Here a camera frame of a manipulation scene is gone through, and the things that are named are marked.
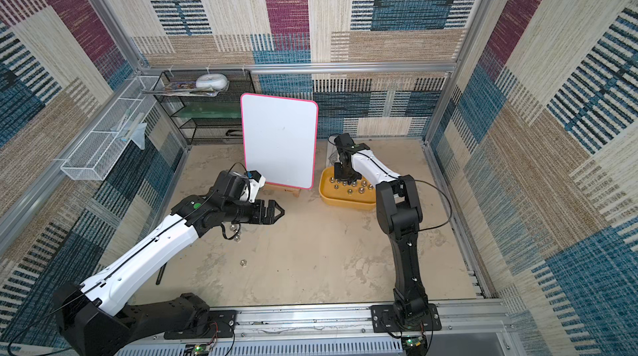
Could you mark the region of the yellow plastic storage box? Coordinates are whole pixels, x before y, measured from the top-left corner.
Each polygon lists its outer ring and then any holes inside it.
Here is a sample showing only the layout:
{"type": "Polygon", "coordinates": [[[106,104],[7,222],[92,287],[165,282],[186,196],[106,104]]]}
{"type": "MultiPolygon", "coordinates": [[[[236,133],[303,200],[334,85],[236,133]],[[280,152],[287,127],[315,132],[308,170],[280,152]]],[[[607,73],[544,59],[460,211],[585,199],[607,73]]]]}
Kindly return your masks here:
{"type": "Polygon", "coordinates": [[[330,184],[330,179],[334,178],[334,167],[325,168],[322,171],[319,193],[325,204],[332,207],[350,208],[356,210],[371,211],[375,209],[375,188],[374,190],[368,190],[368,186],[371,185],[366,178],[362,178],[357,181],[357,187],[354,188],[352,184],[348,184],[346,188],[341,185],[341,182],[335,178],[335,183],[330,184]],[[358,193],[362,180],[366,180],[368,186],[365,187],[366,191],[363,194],[358,193]],[[339,189],[335,189],[334,185],[340,185],[339,189]],[[347,190],[352,188],[354,193],[352,195],[347,194],[347,190]]]}

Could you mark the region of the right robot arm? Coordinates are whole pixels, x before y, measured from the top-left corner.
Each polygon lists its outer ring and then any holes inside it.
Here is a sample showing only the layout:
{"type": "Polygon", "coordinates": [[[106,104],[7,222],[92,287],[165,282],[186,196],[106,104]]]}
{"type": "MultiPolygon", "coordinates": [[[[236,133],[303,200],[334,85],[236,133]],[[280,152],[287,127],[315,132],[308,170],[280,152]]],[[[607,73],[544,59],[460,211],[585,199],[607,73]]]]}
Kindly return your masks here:
{"type": "Polygon", "coordinates": [[[405,328],[420,324],[429,314],[429,302],[417,249],[423,211],[415,179],[392,171],[348,133],[336,135],[332,143],[338,153],[335,178],[347,183],[365,178],[375,190],[376,218],[389,238],[395,265],[396,321],[405,328]]]}

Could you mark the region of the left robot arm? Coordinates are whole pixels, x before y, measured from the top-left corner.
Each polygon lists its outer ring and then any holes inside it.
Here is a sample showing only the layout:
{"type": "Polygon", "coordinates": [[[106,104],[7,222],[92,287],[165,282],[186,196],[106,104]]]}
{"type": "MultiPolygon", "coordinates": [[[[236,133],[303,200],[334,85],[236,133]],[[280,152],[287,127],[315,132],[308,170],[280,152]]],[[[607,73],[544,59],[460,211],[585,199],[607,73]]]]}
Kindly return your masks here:
{"type": "Polygon", "coordinates": [[[66,283],[53,296],[60,335],[79,355],[114,355],[155,334],[210,335],[209,305],[185,293],[132,306],[129,299],[182,250],[227,224],[272,225],[285,214],[274,200],[258,197],[265,178],[256,171],[222,171],[205,195],[190,195],[123,256],[81,284],[66,283]]]}

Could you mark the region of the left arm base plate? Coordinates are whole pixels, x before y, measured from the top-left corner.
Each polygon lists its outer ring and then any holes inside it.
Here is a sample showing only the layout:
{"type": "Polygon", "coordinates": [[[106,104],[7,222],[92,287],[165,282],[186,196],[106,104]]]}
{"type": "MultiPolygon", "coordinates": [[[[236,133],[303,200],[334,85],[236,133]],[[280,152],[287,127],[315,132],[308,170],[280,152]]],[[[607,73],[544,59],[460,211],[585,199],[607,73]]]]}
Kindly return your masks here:
{"type": "Polygon", "coordinates": [[[195,318],[186,329],[164,333],[164,339],[231,339],[237,311],[208,311],[195,318]]]}

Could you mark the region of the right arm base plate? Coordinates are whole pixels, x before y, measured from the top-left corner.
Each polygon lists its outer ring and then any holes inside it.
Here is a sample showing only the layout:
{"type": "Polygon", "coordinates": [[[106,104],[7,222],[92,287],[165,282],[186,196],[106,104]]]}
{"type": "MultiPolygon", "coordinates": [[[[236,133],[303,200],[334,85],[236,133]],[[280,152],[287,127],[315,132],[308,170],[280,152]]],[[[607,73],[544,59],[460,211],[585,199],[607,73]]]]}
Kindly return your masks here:
{"type": "Polygon", "coordinates": [[[375,333],[430,332],[441,331],[440,314],[435,304],[429,303],[427,310],[413,316],[401,317],[393,304],[376,304],[370,307],[375,333]]]}

